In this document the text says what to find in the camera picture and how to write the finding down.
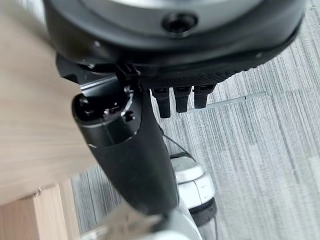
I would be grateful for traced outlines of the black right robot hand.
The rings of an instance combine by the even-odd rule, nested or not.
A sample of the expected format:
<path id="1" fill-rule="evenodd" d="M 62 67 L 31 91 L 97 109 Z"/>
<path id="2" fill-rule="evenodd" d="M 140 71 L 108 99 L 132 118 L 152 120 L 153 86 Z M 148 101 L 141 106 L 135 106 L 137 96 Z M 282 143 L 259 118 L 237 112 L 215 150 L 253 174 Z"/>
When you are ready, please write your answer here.
<path id="1" fill-rule="evenodd" d="M 262 65 L 296 38 L 303 0 L 46 0 L 59 75 L 78 84 L 72 115 L 113 186 L 136 210 L 179 204 L 176 177 L 155 119 L 170 90 L 184 113 L 215 86 Z"/>

